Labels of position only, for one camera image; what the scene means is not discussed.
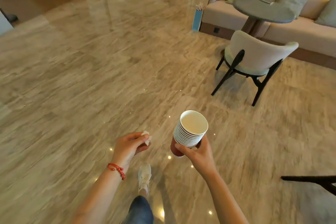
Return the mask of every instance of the blue jeans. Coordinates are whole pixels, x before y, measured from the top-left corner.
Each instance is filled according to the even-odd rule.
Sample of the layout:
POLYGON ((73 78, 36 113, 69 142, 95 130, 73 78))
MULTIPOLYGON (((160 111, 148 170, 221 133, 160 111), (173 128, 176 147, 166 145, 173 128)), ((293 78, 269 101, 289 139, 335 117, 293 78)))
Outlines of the blue jeans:
POLYGON ((149 203, 143 196, 137 196, 128 211, 123 224, 153 224, 154 216, 149 203))

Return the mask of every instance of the pink sofa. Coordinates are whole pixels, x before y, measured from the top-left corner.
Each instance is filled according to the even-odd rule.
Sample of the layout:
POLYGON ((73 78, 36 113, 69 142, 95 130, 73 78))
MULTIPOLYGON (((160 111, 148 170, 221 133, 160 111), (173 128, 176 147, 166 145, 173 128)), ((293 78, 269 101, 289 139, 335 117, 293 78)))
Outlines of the pink sofa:
MULTIPOLYGON (((329 0, 308 0, 297 20, 278 24, 265 22, 258 37, 273 44, 299 43, 291 57, 336 69, 336 28, 314 23, 329 0)), ((231 39, 247 16, 225 0, 209 0, 204 9, 200 31, 231 39)))

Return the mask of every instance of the person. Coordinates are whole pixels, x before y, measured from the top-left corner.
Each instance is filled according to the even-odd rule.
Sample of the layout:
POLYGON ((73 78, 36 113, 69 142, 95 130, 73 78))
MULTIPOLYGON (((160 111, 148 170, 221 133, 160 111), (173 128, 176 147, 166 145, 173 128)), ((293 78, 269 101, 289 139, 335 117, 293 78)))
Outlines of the person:
MULTIPOLYGON (((117 140, 111 163, 123 170, 112 171, 106 168, 91 188, 83 204, 75 212, 72 224, 103 223, 108 207, 122 180, 122 173, 127 173, 130 161, 134 155, 149 148, 145 144, 148 135, 142 132, 131 133, 117 140)), ((224 180, 216 170, 211 146, 205 135, 198 148, 193 150, 183 145, 175 147, 184 153, 192 162, 195 169, 204 178, 210 190, 216 214, 221 224, 248 224, 243 212, 229 191, 224 180)), ((149 164, 141 166, 138 172, 138 196, 133 200, 123 224, 153 224, 153 213, 147 201, 149 194, 149 180, 151 167, 149 164)))

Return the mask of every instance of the table pedestal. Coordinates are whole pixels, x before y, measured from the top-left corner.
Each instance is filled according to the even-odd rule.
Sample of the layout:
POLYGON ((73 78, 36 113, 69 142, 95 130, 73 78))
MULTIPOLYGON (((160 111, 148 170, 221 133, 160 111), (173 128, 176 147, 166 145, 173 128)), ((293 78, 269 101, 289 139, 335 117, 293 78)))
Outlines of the table pedestal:
POLYGON ((264 21, 249 17, 247 18, 244 26, 241 28, 241 31, 248 33, 253 37, 257 37, 259 29, 263 24, 264 21))

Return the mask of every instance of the gray tabletop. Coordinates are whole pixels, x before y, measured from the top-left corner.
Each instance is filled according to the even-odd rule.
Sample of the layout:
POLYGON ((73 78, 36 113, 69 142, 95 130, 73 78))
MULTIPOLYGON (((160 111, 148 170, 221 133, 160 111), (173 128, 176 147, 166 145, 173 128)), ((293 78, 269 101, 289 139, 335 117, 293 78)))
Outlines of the gray tabletop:
POLYGON ((260 0, 234 0, 233 7, 249 17, 275 23, 289 23, 295 14, 288 7, 279 4, 267 4, 260 0))

